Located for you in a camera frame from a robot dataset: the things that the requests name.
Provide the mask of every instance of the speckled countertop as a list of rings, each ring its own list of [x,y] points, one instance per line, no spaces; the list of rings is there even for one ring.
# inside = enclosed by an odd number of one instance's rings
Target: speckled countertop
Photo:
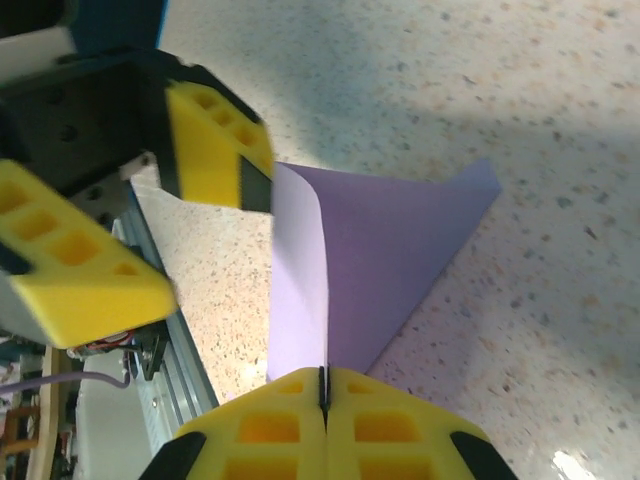
[[[371,374],[484,427],[521,479],[640,478],[640,4],[174,0],[163,48],[281,161],[503,195]],[[264,382],[270,219],[138,191],[222,401]]]

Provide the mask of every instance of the lavender paper sheet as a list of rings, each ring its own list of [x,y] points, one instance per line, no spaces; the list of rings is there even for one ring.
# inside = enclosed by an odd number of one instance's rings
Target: lavender paper sheet
[[[366,373],[500,191],[487,160],[442,184],[278,164],[268,378]]]

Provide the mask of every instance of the purple wire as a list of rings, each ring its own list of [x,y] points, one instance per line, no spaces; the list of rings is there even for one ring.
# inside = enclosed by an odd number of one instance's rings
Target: purple wire
[[[49,375],[48,377],[32,378],[22,382],[11,383],[9,385],[0,385],[0,395],[8,395],[16,392],[22,392],[32,388],[38,388],[42,385],[53,383],[74,382],[78,380],[100,380],[113,385],[116,388],[127,388],[131,383],[131,372],[129,371],[129,359],[127,354],[123,357],[123,363],[126,369],[124,380],[120,381],[106,373],[100,372],[67,372],[57,375]]]

